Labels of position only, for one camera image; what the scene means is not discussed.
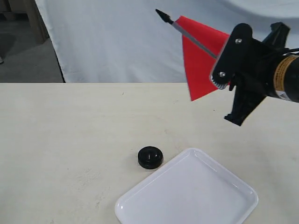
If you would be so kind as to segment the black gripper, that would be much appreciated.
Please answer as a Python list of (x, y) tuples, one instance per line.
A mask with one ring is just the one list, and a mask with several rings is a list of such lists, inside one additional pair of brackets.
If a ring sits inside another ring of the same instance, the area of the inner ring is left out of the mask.
[(266, 97), (291, 100), (274, 87), (275, 70), (290, 55), (285, 47), (289, 32), (284, 23), (273, 23), (271, 32), (260, 42), (252, 40), (249, 24), (240, 23), (233, 28), (210, 73), (218, 89), (225, 89), (230, 81), (230, 90), (235, 88), (230, 122), (241, 126)]

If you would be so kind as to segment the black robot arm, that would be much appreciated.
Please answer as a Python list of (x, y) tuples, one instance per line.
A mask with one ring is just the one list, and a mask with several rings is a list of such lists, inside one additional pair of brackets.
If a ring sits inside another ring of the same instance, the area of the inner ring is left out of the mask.
[(285, 46), (289, 32), (287, 25), (276, 22), (259, 41), (249, 24), (234, 27), (210, 73), (218, 89), (235, 91), (226, 120), (241, 126), (266, 97), (299, 101), (299, 50)]

